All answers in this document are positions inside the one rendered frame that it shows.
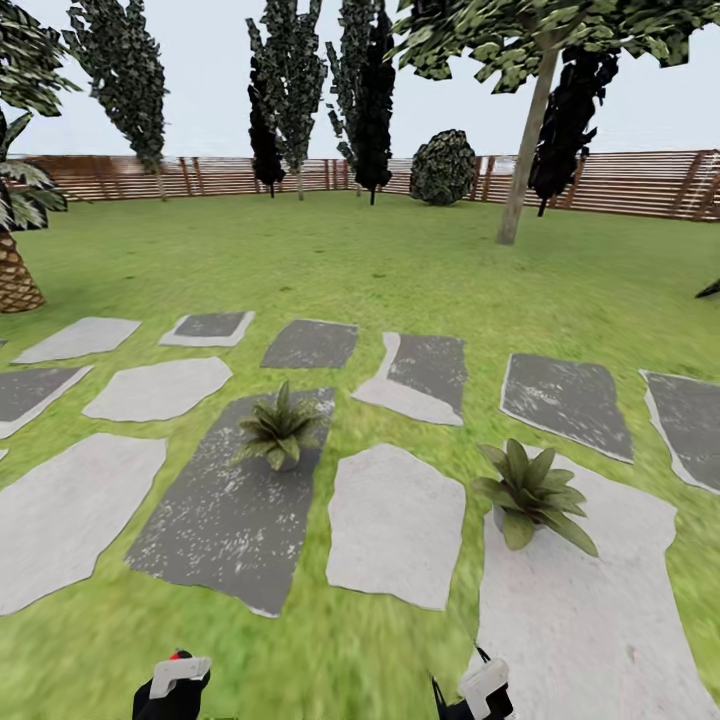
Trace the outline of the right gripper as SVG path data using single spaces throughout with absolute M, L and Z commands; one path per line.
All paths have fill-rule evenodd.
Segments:
M 440 720 L 475 720 L 466 699 L 463 698 L 457 705 L 445 705 L 438 692 L 435 677 L 432 678 L 432 684 Z M 483 720 L 506 720 L 506 716 L 512 712 L 512 704 L 506 693 L 506 687 L 497 689 L 497 691 L 491 693 L 486 700 L 491 714 Z

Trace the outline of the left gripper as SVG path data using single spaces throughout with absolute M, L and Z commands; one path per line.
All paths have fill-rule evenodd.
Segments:
M 201 679 L 178 680 L 164 698 L 151 698 L 149 684 L 134 696 L 132 720 L 197 720 L 201 708 Z

